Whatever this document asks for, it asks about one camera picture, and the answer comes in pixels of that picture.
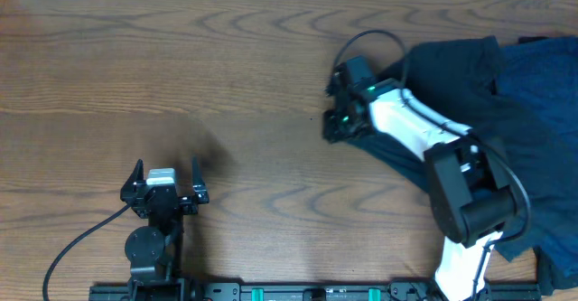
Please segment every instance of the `cloth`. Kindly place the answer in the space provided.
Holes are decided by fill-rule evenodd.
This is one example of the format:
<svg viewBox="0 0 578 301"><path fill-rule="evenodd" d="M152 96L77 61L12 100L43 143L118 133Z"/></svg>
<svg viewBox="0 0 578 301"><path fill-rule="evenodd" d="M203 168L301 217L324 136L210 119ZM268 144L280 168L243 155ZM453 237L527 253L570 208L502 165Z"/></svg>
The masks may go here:
<svg viewBox="0 0 578 301"><path fill-rule="evenodd" d="M572 252L577 248L568 249L573 246L572 241L577 241L573 237L578 237L578 227L574 225L578 221L578 212L575 211L578 206L578 162L567 144L568 137L572 140L575 124L551 126L550 122L556 119L562 123L561 119L570 119L576 112L574 110L567 118L561 118L559 114L548 111L548 103L544 102L536 113L532 110L536 106L527 103L529 98L519 93L530 91L539 97L540 92L550 88L552 91L548 97L557 101L555 94L563 91L551 86L552 82L558 83L552 78L558 76L559 70L547 68L550 63L540 61L534 63L543 67L529 70L531 67L524 62L526 55L517 50L534 49L534 45L547 42L549 40L504 50L498 47L494 37L424 43L416 46L406 57L410 62L407 87L424 104L447 118L501 136L510 166L530 195L533 220L532 229L525 237L499 244L497 250L512 260L522 251L537 246L565 277L578 269L578 254ZM536 50L533 52L535 56L540 54ZM568 61L561 64L572 63L572 58L564 58ZM382 71L378 79L399 79L401 70L402 61L399 61ZM545 80L537 78L539 70L548 75ZM530 72L536 76L532 77L534 84L524 87ZM519 74L525 77L518 80L516 76ZM575 72L565 74L575 83ZM574 89L573 98L566 97L569 102L576 99L572 80L560 80L564 88ZM427 192L423 165L390 136L368 136L350 143L388 163ZM505 235L516 232L521 223L522 220L518 219Z"/></svg>

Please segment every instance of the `folded cloth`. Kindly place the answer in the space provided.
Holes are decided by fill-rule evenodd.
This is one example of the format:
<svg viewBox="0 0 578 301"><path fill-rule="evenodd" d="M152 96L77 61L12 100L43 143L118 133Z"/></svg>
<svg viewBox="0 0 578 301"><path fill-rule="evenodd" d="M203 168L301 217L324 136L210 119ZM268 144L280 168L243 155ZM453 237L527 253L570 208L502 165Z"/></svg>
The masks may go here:
<svg viewBox="0 0 578 301"><path fill-rule="evenodd" d="M518 102L498 94L501 82L508 79L508 56L513 54L505 56L494 37L420 44L406 57L410 62L406 85L424 104L447 118L477 130L490 130L502 138L510 166L530 195L534 217L525 237L499 244L497 250L512 260L538 246L545 253L550 250L548 256L569 274L578 268L577 255L571 249L554 252L552 246L560 249L564 239L578 236L578 226L574 225L578 222L578 162L571 147L545 122L544 114L538 116L521 103L522 99ZM378 79L399 79L402 62L382 71ZM368 136L350 143L388 163L427 192L423 165L392 137ZM521 223L522 219L517 219L505 235L517 232Z"/></svg>

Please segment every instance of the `dark blue cloth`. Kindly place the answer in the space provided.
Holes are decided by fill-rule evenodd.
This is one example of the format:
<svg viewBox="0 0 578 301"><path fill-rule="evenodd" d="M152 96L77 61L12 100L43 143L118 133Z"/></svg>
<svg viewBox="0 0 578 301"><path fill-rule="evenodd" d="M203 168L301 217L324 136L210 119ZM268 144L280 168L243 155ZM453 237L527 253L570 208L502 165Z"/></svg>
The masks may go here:
<svg viewBox="0 0 578 301"><path fill-rule="evenodd" d="M512 260L538 246L564 275L578 272L576 39L552 39L500 49L495 38L418 45L407 57L407 87L430 108L506 145L514 172L533 205L532 230L497 246ZM380 73L401 75L401 62ZM387 135L349 143L391 165L427 192L424 167ZM517 231L521 221L505 232Z"/></svg>

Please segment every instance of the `wooden table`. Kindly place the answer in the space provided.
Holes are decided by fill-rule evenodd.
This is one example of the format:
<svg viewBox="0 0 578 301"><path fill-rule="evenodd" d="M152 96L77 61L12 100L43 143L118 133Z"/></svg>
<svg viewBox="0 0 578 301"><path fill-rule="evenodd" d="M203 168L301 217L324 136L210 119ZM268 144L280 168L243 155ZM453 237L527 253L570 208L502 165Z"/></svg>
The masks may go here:
<svg viewBox="0 0 578 301"><path fill-rule="evenodd" d="M0 299L39 300L54 257L123 206L138 158L211 203L186 220L187 273L266 281L430 277L443 236L426 195L388 166L322 140L331 61L355 33L409 45L495 34L578 33L578 0L0 0ZM400 57L381 37L364 53ZM86 300L124 282L132 212L54 272ZM494 254L490 279L535 278L530 252ZM578 291L557 293L572 300Z"/></svg>

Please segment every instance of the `wire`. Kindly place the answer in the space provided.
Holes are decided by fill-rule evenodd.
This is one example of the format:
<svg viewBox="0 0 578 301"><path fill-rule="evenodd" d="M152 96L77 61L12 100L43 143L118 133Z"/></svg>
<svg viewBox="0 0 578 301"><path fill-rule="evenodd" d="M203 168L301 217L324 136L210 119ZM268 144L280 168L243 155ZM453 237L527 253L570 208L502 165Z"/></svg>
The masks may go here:
<svg viewBox="0 0 578 301"><path fill-rule="evenodd" d="M106 220L93 226L92 228L88 229L86 232L80 234L75 240L73 240L71 243L69 243L69 245L66 246L65 249L63 249L61 251L61 253L56 257L56 259L54 259L51 266L46 271L46 276L44 276L44 282L42 283L42 297L44 298L44 301L50 301L50 299L48 298L48 282L51 280L52 272L56 268L56 265L58 265L59 261L61 261L62 257L64 257L64 255L66 255L66 253L69 252L72 249L72 247L74 247L77 243L79 243L81 240L86 238L90 233L92 233L92 232L102 228L103 226L107 225L109 222L111 222L115 218L119 217L122 213L126 212L126 210L128 210L130 207L131 207L131 205L128 204L127 206L120 209L120 211L112 214Z"/></svg>
<svg viewBox="0 0 578 301"><path fill-rule="evenodd" d="M504 159L504 157L502 157L502 155L500 155L498 153L498 151L496 151L496 149L494 149L492 146L484 144L483 142L481 142L478 139L475 139L471 136L466 136L463 133L448 127L444 123L439 123L439 122L435 121L433 118L427 116L426 114L424 114L423 112L421 112L420 110L415 108L411 103L409 103L409 99L406 98L406 96L404 94L404 90L406 89L407 77L409 74L410 55L407 53L407 49L406 49L406 46L404 45L403 41L397 35L389 32L389 31L386 31L386 30L368 30L368 31L364 31L362 33L355 35L353 38L349 39L345 43L345 45L341 48L341 50L338 52L338 54L335 57L335 60L333 62L333 69L335 69L335 67L337 67L339 61L341 60L341 56L351 46L352 43L354 43L360 37L362 37L366 34L370 34L370 33L382 33L382 34L388 36L394 42L397 43L397 45L399 46L399 48L403 52L404 57L403 57L403 66L402 66L402 76L401 76L401 80L399 81L398 88L399 88L399 98L401 98L404 105L406 107L408 107L409 109L411 109L412 111L414 111L414 113L417 116L423 118L424 120L428 121L432 125L437 126L437 127L441 128L442 130L447 131L448 133L456 135L459 138L463 138L464 140L468 141L473 146L477 146L478 149L481 150L482 152L485 152L487 156L493 157L496 160L496 162L498 162L498 164L504 169L504 171L506 171L508 176L511 178L511 180L514 182L514 184L517 186L520 193L522 194L522 199L524 200L524 208L526 211L526 217L524 220L524 225L522 226L520 231L518 231L517 233L512 234L510 236L507 236L507 237L503 237L503 238L499 238L499 239L495 239L495 240L489 240L483 247L482 256L480 258L480 264L478 265L478 268L476 269L476 276L473 279L473 290L471 291L471 301L475 301L476 300L476 294L477 294L476 289L478 287L478 280L480 279L481 270L483 269L483 266L486 262L486 257L488 255L488 253L491 251L490 247L497 244L497 243L500 243L500 242L509 242L509 241L519 239L520 237L524 236L529 231L530 222L532 220L530 198L528 197L527 191L524 188L524 185L522 184L522 182L519 180L519 178L514 173L514 171L509 167L509 165L506 162L506 160Z"/></svg>

